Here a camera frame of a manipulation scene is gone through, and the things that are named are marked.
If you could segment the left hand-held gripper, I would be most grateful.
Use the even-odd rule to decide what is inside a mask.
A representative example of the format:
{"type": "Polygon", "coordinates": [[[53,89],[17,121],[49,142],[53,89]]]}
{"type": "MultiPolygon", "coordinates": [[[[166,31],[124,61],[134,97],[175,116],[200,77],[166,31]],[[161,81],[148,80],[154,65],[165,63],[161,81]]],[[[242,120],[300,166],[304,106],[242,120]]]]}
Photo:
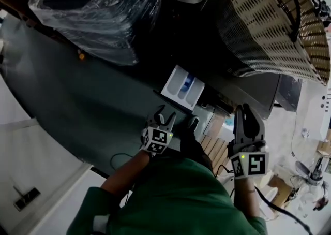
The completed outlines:
{"type": "Polygon", "coordinates": [[[162,154],[168,147],[172,137],[172,128],[176,120],[176,112],[173,112],[164,123],[162,111],[165,105],[160,105],[154,117],[148,117],[141,133],[142,145],[140,150],[149,152],[153,156],[162,154]]]}

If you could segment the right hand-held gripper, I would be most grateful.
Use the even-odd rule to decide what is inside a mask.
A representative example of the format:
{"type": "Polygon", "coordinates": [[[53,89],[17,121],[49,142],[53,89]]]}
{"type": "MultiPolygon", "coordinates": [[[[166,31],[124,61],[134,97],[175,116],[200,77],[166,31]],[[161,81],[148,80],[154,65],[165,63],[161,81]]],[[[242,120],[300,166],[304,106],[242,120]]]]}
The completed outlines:
{"type": "Polygon", "coordinates": [[[235,138],[228,145],[228,158],[234,177],[243,179],[266,175],[269,152],[264,140],[265,126],[259,114],[248,104],[236,108],[233,133],[235,138]]]}

